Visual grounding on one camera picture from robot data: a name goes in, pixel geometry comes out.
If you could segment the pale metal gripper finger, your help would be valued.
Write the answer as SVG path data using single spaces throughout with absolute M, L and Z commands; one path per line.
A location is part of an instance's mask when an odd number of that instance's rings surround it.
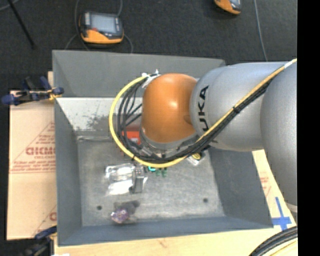
M 144 189 L 144 185 L 148 180 L 147 176 L 138 176 L 136 178 L 136 193 L 142 193 Z
M 132 176 L 132 185 L 129 187 L 129 192 L 131 194 L 135 194 L 136 193 L 136 179 L 137 177 L 135 175 Z

